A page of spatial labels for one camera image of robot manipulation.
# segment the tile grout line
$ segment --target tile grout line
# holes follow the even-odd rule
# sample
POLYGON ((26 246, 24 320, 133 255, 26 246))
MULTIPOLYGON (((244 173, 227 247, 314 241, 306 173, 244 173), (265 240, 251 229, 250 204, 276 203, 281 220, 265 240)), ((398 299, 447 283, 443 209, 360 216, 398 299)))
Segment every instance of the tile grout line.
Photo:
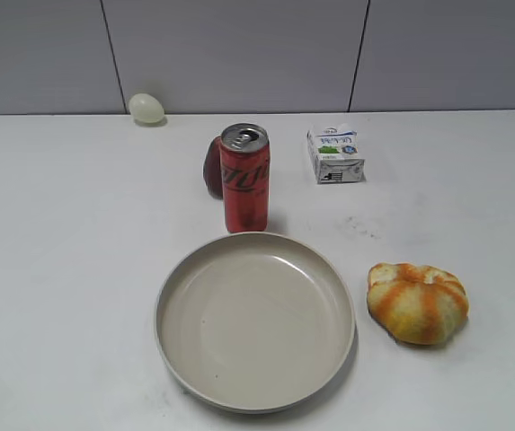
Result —
POLYGON ((103 21, 105 22, 105 31, 107 31, 107 40, 110 43, 111 58, 113 59, 113 67, 115 69, 115 76, 117 77, 117 84, 120 87, 121 101, 123 102, 123 110, 127 114, 128 107, 125 104, 125 95, 123 94, 123 87, 121 86, 120 70, 117 67, 117 58, 115 58, 115 52, 113 51, 113 43, 111 42, 110 25, 107 22, 107 15, 105 15, 105 6, 103 5, 103 0, 99 0, 99 3, 102 7, 102 16, 103 16, 103 21))
POLYGON ((353 93, 355 91, 355 83, 357 82, 357 73, 359 72, 359 62, 361 59, 361 52, 363 50, 363 41, 365 40, 365 30, 367 29, 368 10, 370 6, 371 0, 367 0, 367 9, 365 9, 365 19, 363 20, 363 29, 361 30, 359 51, 357 52, 357 62, 355 63, 355 72, 353 74, 353 82, 351 83, 351 94, 349 95, 349 105, 347 105, 347 112, 351 112, 351 103, 353 102, 353 93))

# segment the can lid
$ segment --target can lid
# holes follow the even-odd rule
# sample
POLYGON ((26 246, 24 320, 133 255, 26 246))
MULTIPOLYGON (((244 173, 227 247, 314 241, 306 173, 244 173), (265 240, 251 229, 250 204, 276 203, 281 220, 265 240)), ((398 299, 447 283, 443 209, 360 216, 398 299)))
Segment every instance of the can lid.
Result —
POLYGON ((254 153, 269 143, 264 128, 250 123, 234 124, 221 134, 223 145, 236 153, 254 153))

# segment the orange glazed bun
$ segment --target orange glazed bun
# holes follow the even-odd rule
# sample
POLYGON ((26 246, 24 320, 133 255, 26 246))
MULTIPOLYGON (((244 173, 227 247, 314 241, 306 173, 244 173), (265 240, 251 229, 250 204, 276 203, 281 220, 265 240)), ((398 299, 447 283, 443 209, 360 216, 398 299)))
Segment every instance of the orange glazed bun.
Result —
POLYGON ((469 302, 458 278, 441 269, 379 263, 368 272, 371 315, 396 339, 413 344, 445 341, 466 319, 469 302))

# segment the plate rim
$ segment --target plate rim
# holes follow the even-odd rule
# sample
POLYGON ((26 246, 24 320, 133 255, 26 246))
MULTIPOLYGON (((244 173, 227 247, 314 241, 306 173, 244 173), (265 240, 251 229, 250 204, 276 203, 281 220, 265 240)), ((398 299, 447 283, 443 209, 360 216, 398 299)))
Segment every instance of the plate rim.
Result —
POLYGON ((353 341, 355 339, 355 334, 357 332, 357 322, 356 322, 356 319, 355 319, 355 310, 353 308, 353 300, 351 298, 351 292, 349 291, 349 288, 348 288, 347 284, 342 279, 341 274, 337 271, 337 269, 331 263, 331 261, 329 259, 327 259, 323 254, 318 252, 317 250, 313 249, 309 245, 307 245, 307 244, 305 244, 305 243, 303 243, 303 242, 301 242, 299 240, 295 240, 293 238, 288 237, 287 235, 283 235, 283 234, 280 234, 280 233, 269 233, 269 232, 240 232, 240 233, 232 233, 232 234, 229 234, 229 235, 220 236, 220 237, 218 237, 218 238, 216 238, 214 240, 211 240, 211 241, 203 243, 201 246, 197 247, 195 250, 190 251, 189 253, 187 253, 187 255, 185 255, 184 258, 179 260, 179 262, 177 262, 177 264, 172 267, 172 269, 167 274, 167 277, 165 278, 163 284, 161 285, 161 289, 159 289, 159 293, 157 294, 157 297, 155 299, 155 309, 154 309, 153 325, 154 325, 153 329, 154 329, 154 335, 155 335, 155 343, 157 344, 157 349, 159 350, 159 353, 161 354, 161 357, 164 360, 165 366, 169 369, 172 377, 174 379, 176 379, 177 382, 188 393, 194 395, 199 400, 202 400, 202 401, 208 403, 209 405, 211 405, 213 407, 217 407, 219 409, 223 409, 223 410, 227 410, 227 411, 232 411, 232 412, 235 412, 235 413, 244 413, 244 414, 264 414, 264 413, 272 413, 272 412, 275 412, 275 411, 281 411, 281 410, 284 410, 284 409, 289 409, 289 408, 295 406, 296 404, 299 404, 299 403, 301 403, 301 402, 303 402, 305 400, 308 400, 311 397, 315 396, 343 368, 345 362, 347 361, 347 358, 349 357, 349 354, 351 353, 351 348, 353 346, 353 341), (213 244, 214 242, 224 241, 224 240, 226 240, 228 238, 236 237, 236 236, 272 236, 272 237, 278 237, 278 238, 281 238, 283 240, 288 240, 288 241, 297 243, 301 247, 304 247, 304 248, 312 251, 319 259, 321 259, 333 271, 333 273, 337 276, 337 279, 340 281, 341 286, 342 286, 343 290, 345 291, 345 296, 347 298, 347 303, 349 305, 348 310, 351 313, 351 333, 350 333, 350 336, 349 336, 349 338, 347 340, 347 346, 346 346, 346 348, 343 351, 342 357, 340 358, 340 360, 337 363, 337 365, 335 366, 335 368, 328 374, 327 378, 323 381, 323 383, 321 385, 319 385, 318 388, 316 388, 314 391, 311 391, 306 396, 304 396, 302 398, 299 398, 298 400, 292 401, 292 402, 290 402, 288 404, 282 404, 280 406, 275 406, 275 407, 270 407, 270 408, 253 409, 253 408, 236 406, 236 405, 233 405, 233 404, 228 404, 228 403, 224 403, 224 402, 221 402, 221 401, 218 401, 218 400, 214 400, 213 398, 205 395, 204 393, 202 393, 201 391, 199 391, 198 389, 194 388, 192 385, 187 383, 179 375, 179 373, 177 373, 177 371, 173 368, 171 362, 167 358, 167 355, 165 354, 164 348, 163 348, 163 346, 161 344, 161 333, 159 331, 159 325, 157 323, 158 323, 158 320, 159 320, 159 313, 160 313, 159 311, 160 311, 160 308, 161 308, 161 305, 162 305, 162 294, 163 294, 163 291, 164 291, 164 289, 165 289, 165 287, 167 285, 167 281, 169 281, 169 278, 183 264, 183 262, 185 262, 185 260, 189 259, 190 256, 193 255, 194 253, 204 249, 205 247, 208 247, 210 244, 213 244))

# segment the milk carton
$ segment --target milk carton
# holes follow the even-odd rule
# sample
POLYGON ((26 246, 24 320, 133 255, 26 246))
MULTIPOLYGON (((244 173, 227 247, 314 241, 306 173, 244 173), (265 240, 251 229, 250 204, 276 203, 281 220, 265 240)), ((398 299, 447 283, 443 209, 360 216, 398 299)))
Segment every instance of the milk carton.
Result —
POLYGON ((365 159, 359 155, 357 132, 349 125, 312 128, 307 145, 317 183, 357 182, 363 179, 365 159))

